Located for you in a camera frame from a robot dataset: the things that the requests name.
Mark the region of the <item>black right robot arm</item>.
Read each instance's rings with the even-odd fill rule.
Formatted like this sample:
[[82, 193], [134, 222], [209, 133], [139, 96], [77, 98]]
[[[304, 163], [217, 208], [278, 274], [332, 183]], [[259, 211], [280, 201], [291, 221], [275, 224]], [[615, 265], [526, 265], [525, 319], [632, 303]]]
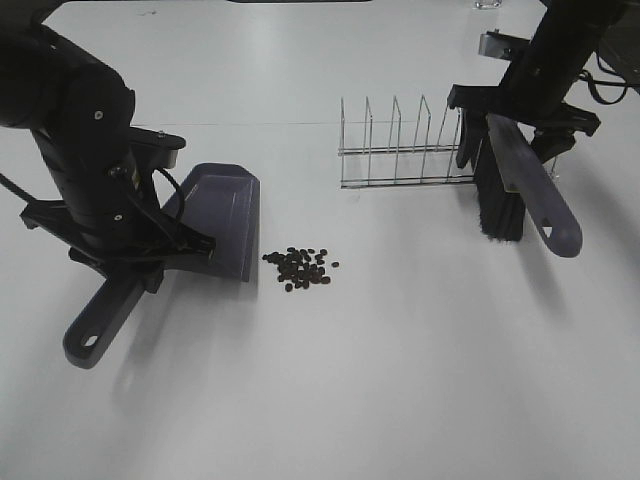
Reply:
[[497, 31], [481, 35], [478, 53], [509, 65], [496, 86], [455, 84], [447, 106], [462, 111], [456, 164], [463, 168], [487, 135], [486, 116], [496, 114], [535, 129], [531, 147], [545, 163], [575, 145], [600, 125], [589, 111], [565, 97], [597, 51], [607, 30], [637, 1], [547, 1], [546, 12], [529, 40]]

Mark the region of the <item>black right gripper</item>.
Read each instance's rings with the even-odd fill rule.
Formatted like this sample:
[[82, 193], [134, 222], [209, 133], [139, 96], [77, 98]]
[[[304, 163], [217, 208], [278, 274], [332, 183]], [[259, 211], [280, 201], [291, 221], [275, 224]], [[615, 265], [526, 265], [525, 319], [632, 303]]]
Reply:
[[530, 146], [541, 163], [571, 150], [574, 131], [593, 135], [600, 126], [597, 115], [565, 102], [593, 50], [589, 43], [532, 39], [526, 50], [507, 60], [509, 66], [498, 85], [453, 85], [447, 106], [462, 109], [457, 167], [465, 168], [477, 153], [486, 113], [538, 128]]

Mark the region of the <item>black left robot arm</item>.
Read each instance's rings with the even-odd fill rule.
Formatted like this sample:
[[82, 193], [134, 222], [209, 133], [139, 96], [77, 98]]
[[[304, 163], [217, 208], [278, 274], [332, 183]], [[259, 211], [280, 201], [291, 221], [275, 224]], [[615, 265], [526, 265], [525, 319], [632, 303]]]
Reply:
[[161, 270], [211, 263], [216, 241], [165, 213], [152, 175], [174, 167], [186, 141], [132, 126], [135, 93], [110, 66], [52, 29], [1, 25], [1, 124], [27, 129], [59, 191], [27, 205], [25, 225], [54, 235], [71, 258], [108, 276], [128, 266], [154, 292]]

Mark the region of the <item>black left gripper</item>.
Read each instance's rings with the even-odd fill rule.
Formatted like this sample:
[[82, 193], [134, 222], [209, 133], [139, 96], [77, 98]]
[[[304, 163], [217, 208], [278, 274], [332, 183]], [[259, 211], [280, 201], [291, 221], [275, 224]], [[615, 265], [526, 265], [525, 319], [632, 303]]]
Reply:
[[67, 244], [73, 261], [101, 275], [118, 262], [142, 267], [145, 291], [156, 294], [164, 265], [151, 263], [211, 255], [216, 240], [182, 223], [186, 196], [180, 185], [174, 187], [176, 211], [161, 206], [153, 174], [169, 169], [138, 164], [129, 128], [120, 137], [69, 141], [33, 132], [60, 197], [28, 199], [21, 218], [27, 228], [41, 228]]

